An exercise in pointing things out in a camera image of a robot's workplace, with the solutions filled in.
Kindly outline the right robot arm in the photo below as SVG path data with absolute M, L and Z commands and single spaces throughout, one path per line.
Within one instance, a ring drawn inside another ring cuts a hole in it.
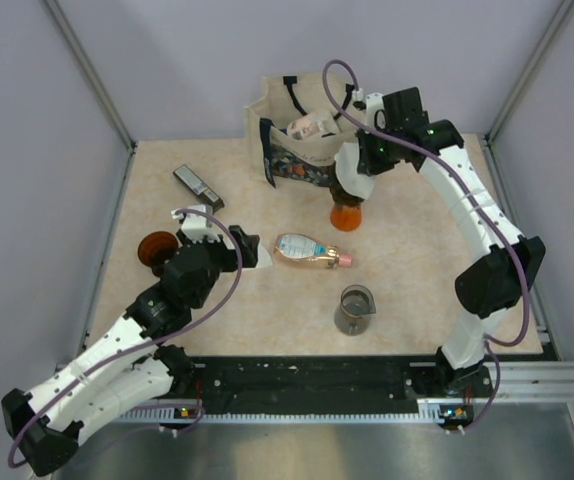
M 369 128 L 357 134 L 350 169 L 358 182 L 355 196 L 368 199 L 376 176 L 409 163 L 442 198 L 468 246 L 472 263 L 454 282 L 461 314 L 436 353 L 433 372 L 441 393 L 457 395 L 479 371 L 485 342 L 529 292 L 545 245 L 507 219 L 476 173 L 460 132 L 449 120 L 430 121 L 418 88 L 387 95 L 357 89 L 352 103 Z

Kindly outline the dark green glass dripper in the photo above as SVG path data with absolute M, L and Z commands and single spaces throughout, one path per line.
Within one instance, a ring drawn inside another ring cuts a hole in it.
M 338 181 L 334 181 L 329 187 L 333 201 L 336 204 L 345 205 L 351 208 L 359 206 L 363 199 L 346 192 Z

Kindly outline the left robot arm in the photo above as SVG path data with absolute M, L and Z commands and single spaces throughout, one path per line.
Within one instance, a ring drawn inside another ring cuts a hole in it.
M 108 331 L 43 383 L 1 401 L 12 453 L 39 477 L 67 464 L 97 430 L 140 403 L 193 387 L 191 360 L 171 339 L 200 325 L 223 273 L 236 280 L 257 267 L 260 238 L 238 225 L 219 235 L 211 223 L 147 235 L 138 260 L 156 276 Z

